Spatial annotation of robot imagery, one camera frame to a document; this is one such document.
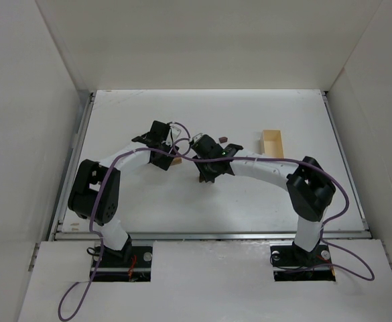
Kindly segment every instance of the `small wooden block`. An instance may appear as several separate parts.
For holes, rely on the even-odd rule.
[[[283,158],[282,135],[278,129],[265,129],[260,139],[261,153],[273,158]]]
[[[174,158],[174,160],[172,161],[172,163],[170,165],[174,166],[175,164],[179,164],[179,163],[182,163],[182,159],[181,158]]]

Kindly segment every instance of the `bolt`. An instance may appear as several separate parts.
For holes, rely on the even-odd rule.
[[[323,250],[321,252],[321,256],[325,260],[329,260],[331,258],[330,252],[328,250]]]
[[[146,252],[143,255],[143,260],[145,260],[146,262],[150,262],[153,259],[153,254],[151,254],[150,252]]]
[[[278,250],[273,250],[272,253],[271,253],[271,259],[274,260],[274,261],[280,260],[281,258],[280,258],[279,255],[280,255],[280,253],[279,253]]]

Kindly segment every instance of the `white enclosure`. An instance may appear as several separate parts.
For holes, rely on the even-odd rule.
[[[248,91],[208,91],[219,89]],[[284,91],[264,91],[273,89],[289,91],[286,95]],[[94,108],[90,92],[97,95]],[[232,113],[225,117],[222,109]],[[244,109],[252,118],[241,128]],[[298,121],[286,117],[291,111]],[[211,118],[201,116],[211,112]],[[159,242],[153,276],[163,274],[165,284],[98,283],[75,321],[90,321],[87,317],[107,310],[112,320],[137,320],[132,311],[141,304],[137,299],[165,294],[165,288],[169,297],[187,307],[177,312],[165,299],[152,299],[151,303],[167,307],[157,311],[181,321],[188,321],[186,317],[198,310],[192,299],[206,293],[217,306],[207,305],[208,298],[199,304],[214,315],[198,312],[201,315],[195,315],[199,317],[196,321],[227,321],[230,317],[282,321],[295,320],[297,315],[304,321],[308,312],[314,317],[311,321],[325,321],[326,317],[334,321],[333,312],[343,315],[339,321],[392,321],[392,270],[388,265],[389,260],[392,266],[392,0],[0,0],[0,322],[18,320],[32,269],[19,320],[58,320],[57,304],[66,286],[87,276],[84,249],[93,243],[58,241],[70,235],[71,239],[92,239],[84,222],[73,225],[79,220],[73,213],[63,217],[66,193],[79,160],[116,152],[156,118],[176,118],[192,131],[228,136],[229,142],[253,150],[263,129],[280,129],[285,156],[301,159],[313,154],[351,195],[349,214],[332,223],[328,233],[337,233],[338,239],[353,234],[351,237],[373,236],[383,242],[385,249],[379,240],[339,241],[372,264],[377,279],[367,284],[337,270],[337,284],[311,286],[326,310],[314,317],[310,303],[296,310],[286,305],[293,292],[306,299],[301,286],[285,292],[290,286],[278,286],[271,277],[263,280],[271,267],[256,261],[265,260],[262,252],[271,241],[256,241],[265,247],[263,251],[247,242]],[[230,131],[221,122],[223,118],[236,130]],[[117,135],[123,140],[112,140]],[[196,180],[194,165],[174,167],[168,172],[169,189],[176,189],[180,198],[188,191],[202,193],[197,190],[201,189],[198,182],[180,186],[178,177]],[[289,239],[295,231],[296,216],[279,189],[245,181],[252,199],[240,195],[241,187],[225,177],[206,186],[210,206],[216,210],[213,216],[200,207],[185,210],[178,203],[175,208],[162,204],[155,218],[149,212],[153,198],[165,197],[155,186],[164,174],[155,169],[143,169],[139,174],[123,183],[129,194],[123,193],[121,200],[128,203],[120,207],[123,222],[140,236],[245,232],[246,237],[266,238],[256,233],[277,233],[276,238]],[[146,193],[152,194],[141,200],[142,184],[147,183]],[[267,195],[263,203],[255,200],[263,195]],[[233,207],[229,205],[232,201],[236,203]],[[332,210],[337,210],[342,200],[334,202]],[[249,217],[245,209],[250,209]],[[178,213],[186,211],[191,217],[187,213],[183,220]],[[42,244],[35,261],[36,245],[47,239],[50,241]],[[198,280],[200,268],[191,269],[212,253],[205,252],[206,245],[229,261],[225,265],[226,261],[217,258],[205,263],[208,278]],[[173,259],[172,253],[182,253],[185,259]],[[363,269],[339,251],[334,257],[356,270]],[[253,265],[242,266],[243,259]],[[168,276],[173,270],[166,263],[174,260],[175,270],[188,273],[180,275],[181,281],[193,276],[198,284],[184,283],[188,293],[182,298],[177,295],[178,287],[169,288],[176,280]],[[216,275],[219,268],[227,270],[221,274],[224,280]],[[236,278],[247,269],[252,276]],[[245,288],[258,284],[254,293]],[[282,295],[271,298],[273,294],[266,288]],[[129,290],[136,296],[127,302],[131,307],[127,310],[117,298],[129,297]],[[240,306],[233,305],[237,293],[243,301]],[[69,298],[68,313],[80,294],[78,289]],[[330,299],[338,306],[331,305]],[[291,301],[298,305],[295,297]],[[386,309],[379,310],[373,301],[384,301]],[[99,311],[92,310],[94,302]],[[143,319],[159,317],[150,312],[144,312]]]

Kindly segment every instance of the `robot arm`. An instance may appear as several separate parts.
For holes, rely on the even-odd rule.
[[[180,132],[170,124],[154,121],[149,132],[132,139],[132,143],[112,156],[100,161],[82,161],[69,196],[68,208],[75,211],[80,218],[90,220],[99,184],[117,156],[146,147],[175,154],[171,152],[172,141],[178,138]],[[120,220],[114,217],[118,207],[121,177],[148,163],[167,170],[173,159],[171,156],[145,150],[132,153],[115,164],[94,216],[95,223],[100,226],[97,230],[102,233],[108,252],[122,258],[128,257],[130,252],[131,239],[122,228]]]
[[[190,142],[197,153],[195,159],[215,159],[226,157],[250,157],[254,159],[266,156],[245,150],[242,146],[229,144],[223,148],[208,135],[196,136]],[[304,162],[321,168],[317,161],[305,157]],[[294,252],[303,261],[315,256],[320,241],[322,218],[331,203],[336,187],[330,180],[318,172],[286,162],[255,162],[252,160],[229,160],[212,163],[195,162],[200,177],[205,182],[214,182],[221,174],[249,176],[287,191],[295,212],[298,214],[298,228],[294,239]]]

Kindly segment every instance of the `purple cable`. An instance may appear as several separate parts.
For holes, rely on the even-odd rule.
[[[177,124],[177,125],[179,125],[179,126],[181,126],[181,127],[187,132],[188,137],[190,138],[190,132],[186,129],[186,127],[184,127],[182,124],[180,124],[180,123],[178,123],[178,122],[174,122],[174,123]],[[99,207],[100,199],[101,199],[102,194],[103,194],[103,191],[104,191],[104,189],[105,189],[105,185],[106,185],[106,183],[107,183],[107,181],[108,181],[108,179],[109,179],[109,177],[110,177],[110,175],[111,175],[111,173],[112,173],[112,171],[113,171],[113,168],[114,168],[115,164],[116,164],[121,158],[124,158],[124,157],[126,157],[126,156],[129,156],[129,155],[132,154],[132,153],[136,153],[136,152],[140,152],[140,151],[152,151],[152,152],[157,152],[157,153],[160,153],[160,154],[163,154],[163,155],[165,155],[165,156],[172,157],[172,158],[175,158],[176,156],[179,156],[179,157],[181,157],[181,158],[183,158],[183,159],[185,159],[185,160],[189,160],[189,161],[192,161],[192,162],[200,162],[200,163],[221,162],[221,161],[233,161],[233,160],[248,160],[248,161],[262,161],[262,162],[290,162],[290,163],[299,164],[299,165],[301,165],[301,166],[305,166],[306,168],[310,168],[310,169],[312,169],[312,170],[315,170],[315,171],[317,171],[317,172],[323,174],[326,178],[330,179],[330,180],[337,186],[337,188],[340,190],[340,192],[343,194],[343,197],[344,197],[344,200],[345,200],[345,206],[344,206],[343,210],[342,210],[341,212],[339,212],[337,215],[334,215],[334,216],[328,218],[327,220],[325,220],[325,221],[323,222],[323,224],[322,224],[322,230],[321,230],[321,234],[320,234],[320,238],[321,238],[322,242],[324,242],[326,245],[329,245],[329,246],[338,248],[339,250],[343,250],[344,252],[347,252],[347,253],[353,255],[355,258],[357,258],[360,262],[362,262],[362,263],[367,267],[367,269],[368,269],[369,272],[371,273],[371,277],[370,277],[370,278],[367,278],[367,277],[365,277],[365,276],[361,276],[360,274],[357,274],[357,273],[355,273],[355,272],[349,270],[348,268],[345,268],[345,267],[343,267],[343,266],[341,266],[341,265],[337,265],[337,264],[320,264],[320,265],[315,265],[315,266],[311,266],[311,267],[307,267],[307,268],[302,268],[302,269],[299,269],[299,270],[288,270],[288,271],[286,271],[286,272],[305,272],[305,271],[308,271],[308,270],[313,270],[313,269],[315,269],[315,268],[317,268],[317,267],[326,267],[326,266],[331,267],[331,266],[333,266],[333,267],[341,268],[341,269],[343,269],[343,270],[345,270],[345,271],[347,271],[347,272],[349,272],[349,273],[351,273],[351,274],[353,274],[353,275],[355,275],[355,276],[358,276],[359,278],[362,278],[363,280],[372,281],[372,280],[375,279],[375,275],[374,275],[374,273],[373,273],[373,270],[371,270],[370,266],[369,266],[361,257],[359,257],[358,255],[356,255],[354,252],[352,252],[352,251],[350,251],[350,250],[347,250],[346,248],[343,248],[343,247],[338,246],[338,245],[331,244],[330,242],[327,242],[327,241],[325,241],[324,239],[322,239],[322,236],[323,236],[323,233],[324,233],[324,226],[325,226],[328,222],[330,222],[330,221],[332,221],[332,220],[334,220],[334,219],[336,219],[336,218],[339,218],[340,216],[342,216],[343,214],[345,214],[345,213],[347,212],[348,208],[349,208],[349,197],[348,197],[348,195],[347,195],[345,189],[341,186],[341,184],[340,184],[336,179],[334,179],[334,178],[333,178],[332,176],[330,176],[328,173],[326,173],[326,172],[323,171],[322,169],[320,169],[320,168],[318,168],[318,167],[316,167],[316,166],[314,166],[314,165],[312,165],[312,164],[308,164],[308,163],[303,162],[303,161],[294,160],[294,159],[289,159],[289,158],[253,158],[253,157],[239,156],[239,157],[215,158],[215,159],[207,159],[207,160],[204,160],[204,159],[193,159],[193,158],[189,158],[189,157],[187,157],[187,156],[185,155],[185,154],[187,154],[188,152],[186,152],[185,154],[181,154],[181,153],[179,153],[179,152],[177,151],[177,149],[176,149],[176,147],[175,147],[175,145],[176,145],[178,142],[181,142],[181,141],[184,141],[184,140],[188,140],[188,139],[187,139],[187,138],[178,139],[178,140],[176,140],[176,142],[173,144],[172,148],[174,149],[174,152],[176,153],[176,155],[175,155],[175,154],[170,154],[170,153],[167,153],[167,152],[158,150],[158,149],[153,149],[153,148],[138,148],[138,149],[136,149],[136,150],[128,151],[128,152],[126,152],[126,153],[124,153],[124,154],[120,154],[120,155],[117,156],[117,157],[114,159],[114,161],[111,163],[111,165],[109,166],[109,169],[107,170],[107,173],[105,174],[105,177],[103,178],[101,187],[99,188],[99,192],[98,192],[98,194],[97,194],[97,196],[96,196],[96,200],[94,201],[94,205],[93,205],[92,212],[91,212],[91,214],[90,214],[89,230],[90,230],[91,233],[95,233],[96,235],[98,235],[99,238],[100,238],[100,240],[101,240],[101,250],[100,250],[100,252],[99,252],[99,258],[98,258],[98,260],[97,260],[97,262],[96,262],[96,265],[94,266],[94,269],[93,269],[93,272],[92,272],[92,274],[91,274],[90,280],[88,281],[88,284],[87,284],[87,286],[86,286],[86,289],[85,289],[84,293],[82,294],[82,297],[81,297],[81,299],[80,299],[80,302],[79,302],[78,306],[77,306],[76,309],[75,309],[75,312],[73,312],[73,314],[71,314],[71,316],[68,317],[68,318],[63,318],[63,316],[62,316],[62,312],[61,312],[61,310],[62,310],[62,305],[63,305],[64,299],[65,299],[66,296],[69,294],[69,292],[70,292],[76,285],[80,284],[80,282],[75,282],[75,283],[74,283],[74,284],[64,293],[62,299],[60,300],[59,306],[58,306],[58,317],[59,317],[59,320],[61,320],[61,321],[63,321],[63,322],[67,322],[67,321],[70,321],[71,319],[73,319],[73,318],[75,317],[75,315],[76,315],[76,314],[78,313],[78,311],[80,310],[80,308],[81,308],[81,306],[82,306],[82,303],[84,302],[84,299],[85,299],[85,297],[86,297],[86,295],[87,295],[87,292],[88,292],[88,290],[89,290],[89,288],[90,288],[90,286],[91,286],[91,283],[93,282],[94,276],[96,275],[97,269],[99,268],[99,264],[100,264],[100,262],[101,262],[101,259],[102,259],[102,256],[103,256],[103,252],[104,252],[104,243],[103,243],[103,236],[102,236],[102,233],[99,232],[99,231],[95,231],[95,230],[93,229],[93,223],[94,223],[94,217],[95,217],[96,212],[97,212],[97,208]]]

